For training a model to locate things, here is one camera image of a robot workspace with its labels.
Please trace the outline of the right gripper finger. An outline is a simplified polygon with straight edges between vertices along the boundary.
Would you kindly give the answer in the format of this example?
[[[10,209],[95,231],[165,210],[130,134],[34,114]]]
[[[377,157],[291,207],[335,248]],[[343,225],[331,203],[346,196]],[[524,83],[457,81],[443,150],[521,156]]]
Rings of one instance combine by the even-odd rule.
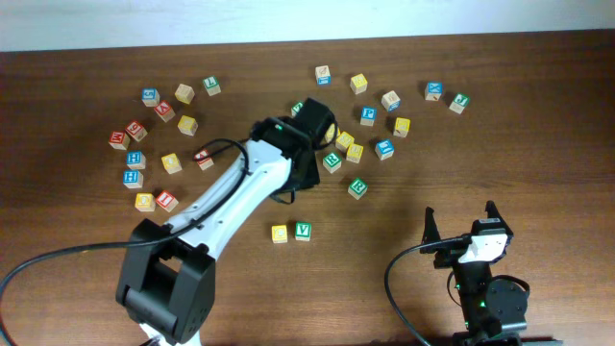
[[[440,233],[434,219],[434,209],[426,207],[422,244],[433,244],[441,240]]]
[[[501,215],[495,205],[495,202],[492,200],[489,200],[486,202],[485,212],[489,219],[500,219],[501,218]]]

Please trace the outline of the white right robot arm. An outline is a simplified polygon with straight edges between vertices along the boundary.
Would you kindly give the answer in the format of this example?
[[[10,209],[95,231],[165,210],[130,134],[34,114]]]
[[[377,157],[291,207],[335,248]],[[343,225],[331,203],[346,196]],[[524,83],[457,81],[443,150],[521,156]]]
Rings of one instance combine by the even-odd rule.
[[[469,233],[443,239],[434,210],[426,208],[422,252],[433,254],[433,266],[450,269],[455,278],[466,330],[453,335],[454,345],[520,345],[530,288],[521,279],[492,274],[491,266],[505,256],[514,234],[494,202],[486,203],[485,212]]]

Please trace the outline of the yellow C letter block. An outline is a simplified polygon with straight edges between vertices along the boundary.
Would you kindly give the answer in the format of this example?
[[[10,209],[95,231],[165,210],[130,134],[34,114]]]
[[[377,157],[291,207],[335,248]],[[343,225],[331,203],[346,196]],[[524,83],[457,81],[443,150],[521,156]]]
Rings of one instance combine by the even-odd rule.
[[[285,225],[274,225],[271,228],[272,241],[276,244],[288,241],[287,227]]]

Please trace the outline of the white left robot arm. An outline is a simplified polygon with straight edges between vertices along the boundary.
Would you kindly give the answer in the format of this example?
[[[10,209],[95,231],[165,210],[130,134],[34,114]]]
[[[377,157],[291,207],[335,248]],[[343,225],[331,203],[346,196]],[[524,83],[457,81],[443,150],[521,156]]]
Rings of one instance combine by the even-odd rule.
[[[133,230],[115,293],[151,345],[197,345],[215,298],[216,262],[265,199],[320,182],[316,153],[330,140],[332,111],[308,98],[293,117],[256,123],[230,168],[194,203]]]

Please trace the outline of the blue P letter block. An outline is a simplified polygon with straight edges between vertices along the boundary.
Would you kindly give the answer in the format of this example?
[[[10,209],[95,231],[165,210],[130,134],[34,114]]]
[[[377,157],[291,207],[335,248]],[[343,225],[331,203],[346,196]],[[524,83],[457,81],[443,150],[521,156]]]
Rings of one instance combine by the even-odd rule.
[[[372,127],[377,118],[377,110],[371,107],[363,107],[360,113],[359,123],[362,126]]]

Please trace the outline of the green V letter block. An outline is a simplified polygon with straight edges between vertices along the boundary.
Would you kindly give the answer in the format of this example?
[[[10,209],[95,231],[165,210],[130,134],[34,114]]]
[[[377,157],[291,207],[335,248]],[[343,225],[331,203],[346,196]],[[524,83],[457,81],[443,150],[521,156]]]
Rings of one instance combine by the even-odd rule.
[[[295,239],[310,241],[312,226],[308,222],[297,222],[295,225]]]

